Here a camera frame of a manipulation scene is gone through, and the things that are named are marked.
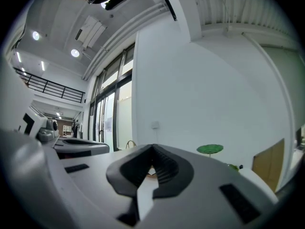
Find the green tiered glass plate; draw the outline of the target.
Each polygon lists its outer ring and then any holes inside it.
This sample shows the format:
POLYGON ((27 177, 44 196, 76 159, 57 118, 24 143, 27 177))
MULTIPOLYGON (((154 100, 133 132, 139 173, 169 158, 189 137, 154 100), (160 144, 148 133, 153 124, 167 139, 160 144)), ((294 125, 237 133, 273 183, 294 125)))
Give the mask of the green tiered glass plate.
POLYGON ((223 151, 223 149, 224 149, 223 145, 207 144, 207 145, 203 145, 203 146, 198 147, 196 149, 196 151, 198 153, 208 155, 209 157, 211 157, 212 154, 217 154, 217 153, 223 151))

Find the white ceiling pipes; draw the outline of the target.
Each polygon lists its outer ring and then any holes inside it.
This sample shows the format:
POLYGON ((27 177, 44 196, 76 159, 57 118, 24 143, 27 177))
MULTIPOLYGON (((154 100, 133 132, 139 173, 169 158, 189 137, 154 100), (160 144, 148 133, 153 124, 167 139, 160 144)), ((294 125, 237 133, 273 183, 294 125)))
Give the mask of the white ceiling pipes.
POLYGON ((134 35, 140 28, 145 26, 146 23, 168 11, 168 6, 165 3, 160 2, 142 11, 140 14, 136 15, 128 22, 126 22, 100 48, 100 50, 97 52, 97 54, 89 64, 89 67, 85 71, 82 79, 87 81, 89 77, 94 73, 94 71, 98 68, 100 63, 102 63, 102 61, 118 46, 120 46, 125 40, 134 35))

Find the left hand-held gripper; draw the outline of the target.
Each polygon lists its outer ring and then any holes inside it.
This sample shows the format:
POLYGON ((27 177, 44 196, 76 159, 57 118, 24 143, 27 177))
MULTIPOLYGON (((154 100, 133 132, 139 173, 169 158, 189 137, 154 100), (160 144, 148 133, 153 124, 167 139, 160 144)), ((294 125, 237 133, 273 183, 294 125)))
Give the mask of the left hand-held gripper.
MULTIPOLYGON (((57 120, 47 118, 32 105, 24 114, 18 131, 38 139, 41 143, 47 143, 59 137, 57 120)), ((101 142, 72 137, 59 137, 58 140, 54 149, 60 159, 95 156, 110 152, 110 147, 101 142)))

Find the black metal railing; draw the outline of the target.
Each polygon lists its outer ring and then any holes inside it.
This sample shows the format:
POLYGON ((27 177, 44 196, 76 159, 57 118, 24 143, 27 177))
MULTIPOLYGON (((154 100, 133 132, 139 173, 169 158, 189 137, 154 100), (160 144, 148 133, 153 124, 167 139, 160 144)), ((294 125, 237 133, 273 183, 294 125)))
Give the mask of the black metal railing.
POLYGON ((55 83, 14 67, 29 89, 76 103, 82 103, 85 92, 55 83))

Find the black ceiling track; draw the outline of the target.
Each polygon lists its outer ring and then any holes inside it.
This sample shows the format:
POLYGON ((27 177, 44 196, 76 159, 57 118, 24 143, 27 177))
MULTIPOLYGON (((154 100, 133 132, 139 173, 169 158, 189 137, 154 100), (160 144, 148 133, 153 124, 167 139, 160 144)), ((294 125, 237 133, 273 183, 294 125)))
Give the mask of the black ceiling track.
POLYGON ((176 16, 176 14, 175 14, 175 12, 174 12, 174 10, 173 10, 173 7, 172 7, 170 1, 169 1, 169 0, 164 0, 164 1, 165 1, 166 5, 167 5, 167 7, 168 7, 168 9, 169 9, 169 11, 170 11, 172 17, 173 17, 173 20, 174 20, 174 21, 177 21, 177 16, 176 16))

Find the black-framed glass doors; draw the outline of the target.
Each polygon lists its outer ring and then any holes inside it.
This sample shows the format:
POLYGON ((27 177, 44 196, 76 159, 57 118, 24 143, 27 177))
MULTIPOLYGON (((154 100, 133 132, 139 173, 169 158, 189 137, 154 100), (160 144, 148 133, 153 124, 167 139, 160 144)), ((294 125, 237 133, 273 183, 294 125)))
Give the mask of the black-framed glass doors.
POLYGON ((97 75, 90 101, 88 139, 118 151, 132 139, 132 68, 135 43, 97 75))

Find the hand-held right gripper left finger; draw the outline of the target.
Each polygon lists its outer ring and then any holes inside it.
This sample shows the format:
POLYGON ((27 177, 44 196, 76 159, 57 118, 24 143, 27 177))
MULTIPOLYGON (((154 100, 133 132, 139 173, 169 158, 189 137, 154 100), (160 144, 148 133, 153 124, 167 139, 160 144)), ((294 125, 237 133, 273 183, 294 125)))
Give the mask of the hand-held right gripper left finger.
POLYGON ((128 212, 132 199, 115 192, 112 185, 107 180, 107 168, 115 161, 130 154, 135 154, 144 147, 145 145, 140 145, 134 148, 102 155, 61 159, 60 162, 64 167, 80 164, 88 165, 88 168, 69 173, 69 176, 82 194, 101 212, 111 218, 117 218, 128 212))

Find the flat cardboard sheet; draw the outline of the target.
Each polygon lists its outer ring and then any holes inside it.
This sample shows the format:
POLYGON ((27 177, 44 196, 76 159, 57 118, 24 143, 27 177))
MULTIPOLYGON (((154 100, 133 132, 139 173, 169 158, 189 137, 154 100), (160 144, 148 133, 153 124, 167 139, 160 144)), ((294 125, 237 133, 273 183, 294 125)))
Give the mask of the flat cardboard sheet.
POLYGON ((253 157, 252 170, 276 192, 282 172, 284 159, 285 139, 256 154, 253 157))

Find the white ceiling air conditioner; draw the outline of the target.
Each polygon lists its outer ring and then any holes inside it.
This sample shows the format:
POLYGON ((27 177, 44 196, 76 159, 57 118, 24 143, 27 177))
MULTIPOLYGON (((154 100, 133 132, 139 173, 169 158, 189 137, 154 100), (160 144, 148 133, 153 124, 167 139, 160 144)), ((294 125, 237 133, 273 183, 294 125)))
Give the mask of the white ceiling air conditioner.
POLYGON ((98 19, 88 16, 77 32, 75 40, 80 41, 85 49, 92 48, 106 29, 107 26, 104 26, 98 19))

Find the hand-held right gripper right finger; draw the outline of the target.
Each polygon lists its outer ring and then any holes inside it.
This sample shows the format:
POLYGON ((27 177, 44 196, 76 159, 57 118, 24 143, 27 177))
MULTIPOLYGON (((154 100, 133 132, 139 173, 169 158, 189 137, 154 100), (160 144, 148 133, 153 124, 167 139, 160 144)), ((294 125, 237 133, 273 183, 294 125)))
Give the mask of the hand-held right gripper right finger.
POLYGON ((252 170, 162 147, 192 165, 193 179, 178 196, 154 199, 139 229, 258 229, 276 207, 275 194, 252 170))

